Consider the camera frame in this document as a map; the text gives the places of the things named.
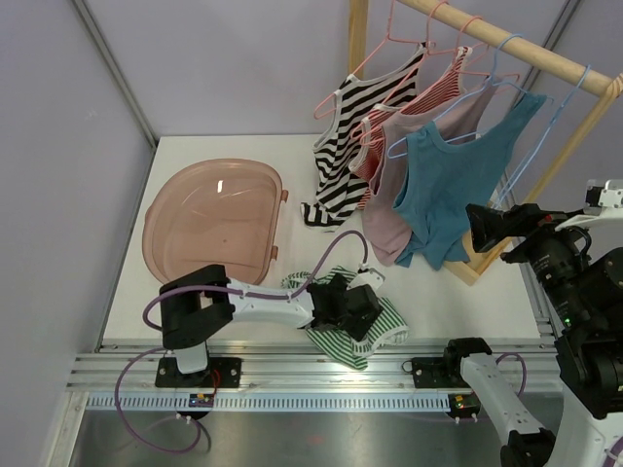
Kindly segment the blue hanger of green top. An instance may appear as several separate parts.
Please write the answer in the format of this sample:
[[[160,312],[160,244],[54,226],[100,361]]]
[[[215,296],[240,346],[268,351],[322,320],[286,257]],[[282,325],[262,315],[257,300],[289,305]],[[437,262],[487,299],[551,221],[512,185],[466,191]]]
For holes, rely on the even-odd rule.
[[[509,195],[512,192],[512,189],[517,184],[517,182],[521,179],[521,177],[523,176],[523,174],[526,171],[526,169],[530,166],[531,162],[533,161],[535,156],[540,151],[542,145],[544,144],[544,142],[545,142],[546,138],[548,137],[549,133],[551,132],[552,128],[554,127],[556,122],[559,120],[561,114],[563,113],[565,107],[569,104],[569,102],[571,101],[571,99],[575,95],[575,93],[581,88],[582,84],[586,80],[586,78],[587,78],[587,76],[588,76],[588,74],[589,74],[589,72],[591,70],[592,70],[592,66],[590,64],[588,64],[585,67],[585,69],[583,71],[583,74],[580,77],[580,79],[578,80],[578,82],[567,93],[567,95],[561,101],[561,103],[558,106],[558,108],[556,109],[556,111],[552,114],[551,118],[549,119],[549,121],[547,123],[547,126],[544,128],[541,136],[535,142],[535,145],[533,146],[533,148],[529,152],[527,152],[525,154],[525,156],[521,159],[521,161],[518,163],[518,165],[515,167],[515,169],[513,170],[511,175],[509,176],[508,180],[505,182],[505,184],[499,190],[497,199],[492,204],[493,208],[500,208],[503,205],[503,203],[505,202],[505,200],[509,197]]]

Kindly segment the green striped tank top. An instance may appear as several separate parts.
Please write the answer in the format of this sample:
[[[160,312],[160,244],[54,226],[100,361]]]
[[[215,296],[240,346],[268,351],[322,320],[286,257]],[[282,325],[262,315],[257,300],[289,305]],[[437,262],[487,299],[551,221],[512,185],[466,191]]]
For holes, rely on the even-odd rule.
[[[356,371],[368,367],[368,358],[379,348],[404,343],[409,337],[409,326],[387,297],[379,297],[382,312],[362,341],[356,341],[342,330],[306,333],[315,347],[332,361]]]

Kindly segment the teal tank top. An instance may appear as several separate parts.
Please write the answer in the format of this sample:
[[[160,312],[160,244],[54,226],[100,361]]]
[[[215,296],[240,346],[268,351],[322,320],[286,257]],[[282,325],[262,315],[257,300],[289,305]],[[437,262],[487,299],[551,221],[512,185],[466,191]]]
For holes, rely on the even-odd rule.
[[[462,241],[470,228],[465,207],[490,200],[515,143],[547,97],[524,94],[477,137],[490,100],[485,92],[466,97],[406,136],[407,172],[392,209],[411,228],[411,237],[397,265],[408,267],[418,254],[435,270],[469,260]]]

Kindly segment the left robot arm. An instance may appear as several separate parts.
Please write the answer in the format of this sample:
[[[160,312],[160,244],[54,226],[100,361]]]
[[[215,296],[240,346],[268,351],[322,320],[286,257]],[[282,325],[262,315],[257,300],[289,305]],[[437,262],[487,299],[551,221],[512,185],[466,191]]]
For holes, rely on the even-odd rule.
[[[361,341],[379,318],[376,295],[384,277],[364,269],[348,279],[337,273],[324,284],[305,281],[271,289],[227,276],[210,265],[167,283],[150,305],[160,309],[162,342],[170,355],[159,361],[159,388],[239,386],[241,361],[212,357],[207,342],[232,322],[283,325],[295,330],[343,331]]]

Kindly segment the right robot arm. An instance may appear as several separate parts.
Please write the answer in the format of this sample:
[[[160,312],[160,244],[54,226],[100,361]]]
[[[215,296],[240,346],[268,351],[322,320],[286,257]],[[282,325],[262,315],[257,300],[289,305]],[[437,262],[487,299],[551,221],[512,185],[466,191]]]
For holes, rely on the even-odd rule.
[[[546,429],[501,375],[479,338],[449,341],[444,379],[475,393],[500,440],[504,466],[619,466],[622,463],[622,250],[592,262],[591,237],[579,211],[533,203],[507,211],[468,204],[472,244],[487,252],[507,237],[521,243],[501,254],[527,264],[563,324],[555,341],[563,383],[559,430]]]

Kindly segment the black white striped tank top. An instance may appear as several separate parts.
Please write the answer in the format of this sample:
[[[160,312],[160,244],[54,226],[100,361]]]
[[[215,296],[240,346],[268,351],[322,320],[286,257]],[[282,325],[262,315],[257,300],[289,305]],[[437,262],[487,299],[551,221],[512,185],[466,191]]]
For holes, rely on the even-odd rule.
[[[312,145],[318,172],[314,200],[300,206],[307,227],[333,232],[353,213],[367,183],[348,168],[361,148],[351,133],[375,105],[398,106],[420,93],[416,67],[425,52],[425,45],[419,43],[397,69],[368,80],[350,74],[333,92],[332,122]]]

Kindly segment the mauve tank top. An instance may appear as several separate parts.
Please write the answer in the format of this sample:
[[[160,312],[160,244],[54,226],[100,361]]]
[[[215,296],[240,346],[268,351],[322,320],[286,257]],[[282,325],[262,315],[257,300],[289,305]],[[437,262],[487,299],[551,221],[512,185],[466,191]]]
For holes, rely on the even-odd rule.
[[[495,90],[489,89],[465,96],[454,97],[442,103],[423,116],[415,116],[414,121],[387,123],[386,142],[397,145],[398,151],[406,150],[402,140],[407,134],[419,130],[422,126],[438,118],[437,127],[443,139],[456,139],[464,135],[467,141],[473,138],[472,132],[478,124],[494,96]],[[412,230],[407,222],[392,209],[407,172],[405,157],[390,159],[383,156],[376,174],[371,180],[371,196],[362,214],[364,236],[371,243],[377,260],[384,266],[407,268],[413,258],[411,239]]]

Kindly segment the red striped tank top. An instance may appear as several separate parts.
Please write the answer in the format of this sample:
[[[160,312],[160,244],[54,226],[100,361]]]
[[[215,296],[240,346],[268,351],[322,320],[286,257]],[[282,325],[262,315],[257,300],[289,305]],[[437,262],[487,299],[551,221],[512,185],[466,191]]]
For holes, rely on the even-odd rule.
[[[460,72],[465,62],[472,56],[473,48],[459,46],[451,63],[433,84],[414,95],[407,93],[408,84],[417,84],[417,72],[420,68],[413,65],[409,78],[402,78],[398,85],[390,86],[390,96],[373,106],[359,125],[356,142],[358,148],[348,163],[349,171],[363,180],[365,190],[356,208],[363,210],[371,194],[367,183],[376,174],[389,144],[386,142],[387,123],[395,124],[414,121],[415,116],[423,116],[437,106],[465,93]]]

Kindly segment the pink hanger of mauve top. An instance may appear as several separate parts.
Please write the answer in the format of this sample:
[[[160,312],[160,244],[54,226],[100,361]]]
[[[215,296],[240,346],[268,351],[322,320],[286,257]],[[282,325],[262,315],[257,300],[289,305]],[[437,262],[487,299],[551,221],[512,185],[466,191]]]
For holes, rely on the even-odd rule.
[[[446,19],[452,19],[455,21],[456,24],[450,24],[447,21],[442,21],[442,17],[440,16],[441,14],[438,14],[439,8],[443,7],[443,12],[442,13],[453,13],[452,15],[449,15]],[[483,20],[482,17],[480,16],[468,16],[467,14],[464,14],[464,18],[458,17],[458,13],[459,12],[457,9],[455,9],[454,7],[451,8],[450,4],[447,1],[439,1],[436,5],[435,8],[431,9],[428,12],[428,18],[427,18],[427,23],[426,23],[426,27],[425,27],[425,38],[423,41],[423,47],[425,48],[424,51],[424,58],[423,60],[425,60],[428,56],[432,55],[432,54],[449,54],[449,53],[453,53],[454,55],[457,54],[458,52],[458,48],[459,46],[462,45],[461,40],[462,40],[462,36],[463,35],[468,35],[472,38],[474,38],[474,40],[478,40],[479,42],[476,42],[475,44],[473,44],[470,47],[473,48],[485,48],[485,52],[483,52],[481,55],[477,55],[476,58],[474,58],[474,62],[477,61],[478,59],[481,59],[482,57],[484,57],[489,48],[492,47],[493,45],[495,45],[497,47],[496,44],[494,44],[494,42],[490,41],[490,40],[481,40],[482,38],[480,36],[482,36],[482,27],[481,26],[485,26],[485,32],[489,31],[489,29],[491,29],[491,27],[495,28],[494,26],[492,26],[491,24],[487,23],[486,21]],[[369,58],[371,58],[376,52],[379,51],[379,49],[385,44],[385,42],[387,41],[393,41],[393,42],[400,42],[400,43],[412,43],[413,41],[408,41],[406,39],[398,39],[398,38],[393,38],[391,36],[391,26],[392,26],[392,18],[393,18],[393,13],[390,13],[389,17],[388,17],[388,23],[387,23],[387,27],[386,27],[386,34],[385,34],[385,38],[382,40],[382,42],[358,65],[358,67],[356,69],[352,69],[352,74],[356,74],[356,72],[363,70],[363,66],[367,63],[367,61],[369,61]],[[434,49],[436,46],[434,46],[433,42],[431,42],[430,40],[430,24],[432,22],[433,19],[436,19],[439,22],[444,22],[444,24],[448,25],[449,27],[452,27],[454,29],[456,29],[458,31],[458,36],[457,36],[457,41],[456,44],[454,46],[453,49],[444,49],[444,50],[436,50]],[[459,23],[458,20],[459,19],[465,19],[465,21]],[[476,29],[474,29],[472,27],[472,24],[476,24]],[[349,33],[349,40],[353,39],[354,40],[354,32]],[[349,58],[352,55],[351,52],[354,52],[354,43],[350,43],[349,42]],[[408,73],[407,75],[402,79],[402,81],[399,83],[400,85],[403,84],[403,82],[405,82],[406,80],[408,80],[412,75],[414,75],[415,71],[418,70],[419,65],[409,65],[408,67]],[[367,129],[367,130],[363,130],[360,129],[361,127],[363,127],[363,124],[359,124],[358,126],[356,126],[354,128],[354,130],[351,132],[350,137],[351,138],[358,138],[359,142],[362,144],[372,144],[372,143],[363,143],[363,140],[368,136],[369,133],[373,132],[374,130],[376,130],[377,126],[372,126],[372,129]]]

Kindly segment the pink hanger of black top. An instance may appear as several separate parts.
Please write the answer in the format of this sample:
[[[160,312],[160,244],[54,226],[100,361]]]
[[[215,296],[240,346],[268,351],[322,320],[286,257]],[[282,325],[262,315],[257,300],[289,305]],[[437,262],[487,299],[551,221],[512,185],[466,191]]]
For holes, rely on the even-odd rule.
[[[386,21],[385,35],[376,48],[367,48],[368,3],[351,1],[348,22],[348,75],[338,88],[327,95],[314,109],[313,118],[329,115],[340,123],[355,117],[358,121],[379,106],[401,107],[421,95],[419,74],[426,52],[425,43],[401,38],[392,33],[396,3],[392,1]],[[382,76],[366,80],[366,65],[389,44],[406,44],[412,48],[407,61]]]

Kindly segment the wooden clothes rack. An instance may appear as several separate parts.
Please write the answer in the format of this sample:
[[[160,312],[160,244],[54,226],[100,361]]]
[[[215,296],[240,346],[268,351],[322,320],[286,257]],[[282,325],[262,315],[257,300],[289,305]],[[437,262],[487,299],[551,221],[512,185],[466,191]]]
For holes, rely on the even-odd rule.
[[[435,8],[435,5],[438,3],[437,1],[399,2],[424,15],[428,15],[428,12]],[[440,16],[442,17],[442,21],[447,21],[450,24],[456,24],[454,20],[446,19],[453,13],[442,13],[442,9],[443,7],[439,8],[438,11],[438,14],[441,14]],[[466,12],[461,13],[458,13],[459,18],[464,18],[463,15],[467,14]],[[491,29],[489,29],[491,32],[485,32],[485,30],[483,30],[485,29],[485,26],[481,26],[481,40],[490,40],[499,46],[503,43],[503,40],[510,37],[510,32],[505,31],[493,24],[492,26],[495,28],[491,27]],[[537,44],[534,44],[526,39],[518,37],[503,43],[500,49],[506,54],[517,58],[538,71],[544,72],[573,85],[578,82],[586,67],[564,56],[538,46]],[[598,97],[599,100],[581,121],[575,132],[569,137],[563,149],[542,173],[523,202],[536,201],[545,188],[552,182],[554,177],[559,173],[562,167],[568,162],[570,157],[579,148],[580,144],[589,135],[591,130],[609,110],[615,100],[622,95],[622,73],[611,79],[597,71],[590,71],[580,89]],[[448,269],[454,276],[466,285],[472,286],[484,274],[487,268],[500,256],[503,249],[509,243],[510,239],[503,240],[497,247],[486,254],[470,252],[470,262],[448,263],[446,269]]]

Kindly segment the pink plastic basin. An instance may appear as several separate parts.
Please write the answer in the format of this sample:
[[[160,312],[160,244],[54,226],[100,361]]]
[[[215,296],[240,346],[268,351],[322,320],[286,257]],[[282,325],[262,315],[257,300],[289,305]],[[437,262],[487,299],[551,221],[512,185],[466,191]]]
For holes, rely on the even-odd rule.
[[[271,166],[242,159],[194,163],[174,174],[147,208],[142,255],[162,283],[213,264],[259,284],[271,261],[288,192]]]

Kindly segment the aluminium rail frame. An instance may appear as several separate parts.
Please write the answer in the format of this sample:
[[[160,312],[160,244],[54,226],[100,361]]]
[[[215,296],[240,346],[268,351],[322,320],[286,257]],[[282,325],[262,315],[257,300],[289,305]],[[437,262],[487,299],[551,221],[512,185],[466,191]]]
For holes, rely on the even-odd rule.
[[[141,319],[161,284],[139,263],[122,271],[101,347],[76,358],[69,390],[112,392],[128,360],[162,342]],[[401,368],[411,357],[440,355],[450,339],[481,337],[494,354],[516,351],[524,356],[529,390],[559,388],[554,338],[563,326],[527,267],[497,261],[471,286],[447,269],[433,271],[416,261],[409,269],[386,269],[384,275],[381,291],[397,305],[410,336],[404,344],[375,352],[363,372],[331,362],[303,331],[279,325],[230,324],[210,341],[210,352],[242,360],[245,391],[381,392],[412,386]]]

